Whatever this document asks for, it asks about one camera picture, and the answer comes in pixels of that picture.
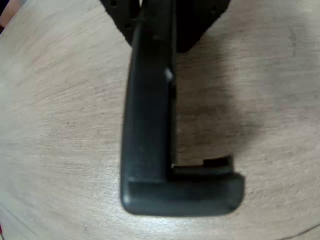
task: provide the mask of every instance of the wood grain surface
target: wood grain surface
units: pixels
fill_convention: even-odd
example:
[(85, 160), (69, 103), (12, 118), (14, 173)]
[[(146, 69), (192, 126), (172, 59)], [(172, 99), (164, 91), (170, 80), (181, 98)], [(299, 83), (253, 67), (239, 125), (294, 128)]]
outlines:
[(0, 35), (5, 239), (320, 239), (319, 12), (233, 0), (178, 56), (178, 162), (233, 153), (246, 196), (226, 216), (163, 218), (119, 201), (131, 48), (98, 0), (28, 0)]

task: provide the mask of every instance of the black plastic bracket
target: black plastic bracket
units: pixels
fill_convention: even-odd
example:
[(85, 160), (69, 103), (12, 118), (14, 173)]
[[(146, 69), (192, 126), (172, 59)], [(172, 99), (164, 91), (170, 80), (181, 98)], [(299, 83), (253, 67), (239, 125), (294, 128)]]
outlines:
[(177, 49), (190, 49), (229, 0), (101, 0), (132, 45), (120, 197), (132, 214), (217, 216), (236, 209), (245, 179), (231, 156), (176, 166)]

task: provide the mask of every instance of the black plastic piece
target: black plastic piece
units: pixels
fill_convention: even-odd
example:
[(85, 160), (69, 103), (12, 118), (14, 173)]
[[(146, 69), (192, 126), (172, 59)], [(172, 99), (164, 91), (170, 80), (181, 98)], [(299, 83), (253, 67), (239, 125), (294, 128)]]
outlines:
[[(132, 45), (141, 7), (139, 0), (101, 0), (115, 25)], [(230, 0), (176, 0), (177, 52), (185, 53), (223, 14)]]
[[(137, 215), (224, 215), (244, 197), (245, 180), (234, 173), (232, 157), (205, 160), (202, 166), (175, 165), (178, 13), (174, 0), (144, 0), (131, 22), (135, 31), (122, 133), (121, 202)], [(199, 27), (186, 42), (181, 39), (181, 49), (190, 48), (204, 29)], [(130, 41), (129, 30), (124, 35)]]

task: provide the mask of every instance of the wooden table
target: wooden table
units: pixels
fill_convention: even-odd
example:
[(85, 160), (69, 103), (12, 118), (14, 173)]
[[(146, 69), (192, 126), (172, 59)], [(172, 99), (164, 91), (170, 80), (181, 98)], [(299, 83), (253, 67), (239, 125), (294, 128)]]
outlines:
[(233, 0), (177, 59), (178, 161), (233, 153), (246, 197), (221, 217), (119, 202), (131, 48), (98, 0), (28, 0), (0, 36), (6, 240), (318, 240), (320, 1)]

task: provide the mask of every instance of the black mount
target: black mount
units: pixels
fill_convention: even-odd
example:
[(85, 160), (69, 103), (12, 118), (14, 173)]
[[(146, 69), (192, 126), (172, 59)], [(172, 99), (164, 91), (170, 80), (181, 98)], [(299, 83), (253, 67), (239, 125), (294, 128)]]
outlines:
[(186, 52), (230, 0), (101, 0), (132, 46), (120, 195), (132, 214), (217, 216), (236, 209), (245, 179), (232, 157), (176, 166), (176, 52)]

